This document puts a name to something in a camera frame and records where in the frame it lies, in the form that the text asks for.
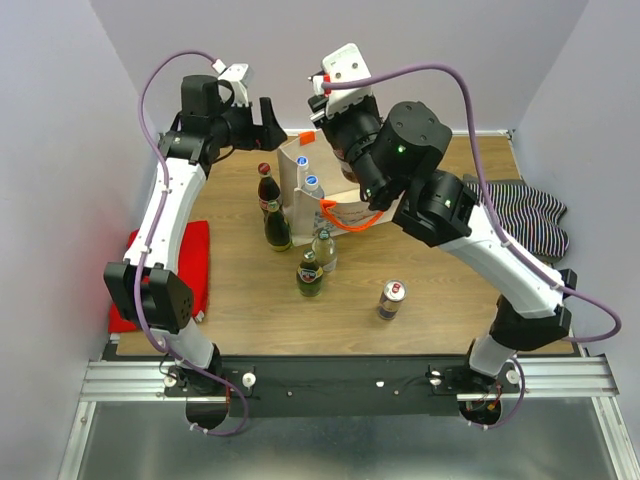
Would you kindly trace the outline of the clear plastic water bottle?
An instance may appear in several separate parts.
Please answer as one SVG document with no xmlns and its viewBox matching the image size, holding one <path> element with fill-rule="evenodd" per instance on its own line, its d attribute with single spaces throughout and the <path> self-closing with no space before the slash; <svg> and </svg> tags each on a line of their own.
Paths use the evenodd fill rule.
<svg viewBox="0 0 640 480">
<path fill-rule="evenodd" d="M 299 156 L 296 159 L 296 178 L 298 188 L 302 188 L 305 185 L 305 180 L 308 175 L 309 160 L 306 156 Z"/>
</svg>

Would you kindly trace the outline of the blue label water bottle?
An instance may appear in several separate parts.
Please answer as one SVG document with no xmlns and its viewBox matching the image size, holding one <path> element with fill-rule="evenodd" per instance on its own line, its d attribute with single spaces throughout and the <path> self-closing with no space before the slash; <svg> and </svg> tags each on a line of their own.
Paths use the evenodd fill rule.
<svg viewBox="0 0 640 480">
<path fill-rule="evenodd" d="M 302 190 L 315 199 L 324 199 L 325 194 L 316 175 L 307 175 L 302 184 Z"/>
</svg>

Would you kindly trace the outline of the beige canvas tote bag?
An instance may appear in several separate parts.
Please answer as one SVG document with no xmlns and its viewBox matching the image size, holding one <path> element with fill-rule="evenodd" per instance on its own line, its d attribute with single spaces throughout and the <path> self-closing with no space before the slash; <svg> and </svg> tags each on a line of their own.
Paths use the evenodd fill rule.
<svg viewBox="0 0 640 480">
<path fill-rule="evenodd" d="M 324 199 L 315 199 L 297 187 L 296 159 L 306 156 L 309 175 L 316 175 L 324 190 Z M 326 228 L 332 236 L 362 232 L 388 222 L 398 206 L 393 202 L 385 212 L 373 211 L 360 198 L 360 187 L 346 180 L 324 134 L 301 132 L 277 150 L 279 183 L 284 214 L 292 242 L 296 246 L 311 243 L 318 230 Z"/>
</svg>

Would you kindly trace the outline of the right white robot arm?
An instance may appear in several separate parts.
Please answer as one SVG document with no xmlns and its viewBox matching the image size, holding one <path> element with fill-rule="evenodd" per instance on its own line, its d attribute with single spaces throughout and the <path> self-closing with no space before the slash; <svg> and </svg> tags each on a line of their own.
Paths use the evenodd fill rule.
<svg viewBox="0 0 640 480">
<path fill-rule="evenodd" d="M 459 370 L 467 389 L 480 392 L 493 384 L 516 352 L 568 335 L 571 314 L 561 289 L 575 283 L 575 274 L 544 265 L 512 237 L 499 238 L 488 203 L 439 169 L 452 131 L 432 110 L 404 101 L 381 117 L 372 95 L 336 113 L 326 95 L 310 97 L 308 105 L 312 123 L 370 210 L 393 209 L 403 232 L 453 255 L 499 291 L 489 331 L 472 342 Z"/>
</svg>

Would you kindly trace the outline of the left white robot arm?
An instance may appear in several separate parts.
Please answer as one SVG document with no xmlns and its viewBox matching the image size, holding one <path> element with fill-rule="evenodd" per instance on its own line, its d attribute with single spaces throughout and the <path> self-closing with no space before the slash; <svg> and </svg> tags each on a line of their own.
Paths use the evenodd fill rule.
<svg viewBox="0 0 640 480">
<path fill-rule="evenodd" d="M 181 109 L 156 143 L 160 159 L 143 221 L 123 259 L 104 270 L 119 314 L 179 361 L 182 378 L 201 395 L 229 384 L 218 347 L 197 325 L 194 293 L 178 276 L 192 207 L 223 149 L 273 151 L 287 138 L 268 97 L 260 98 L 261 121 L 254 122 L 246 76 L 234 64 L 217 76 L 183 78 Z"/>
</svg>

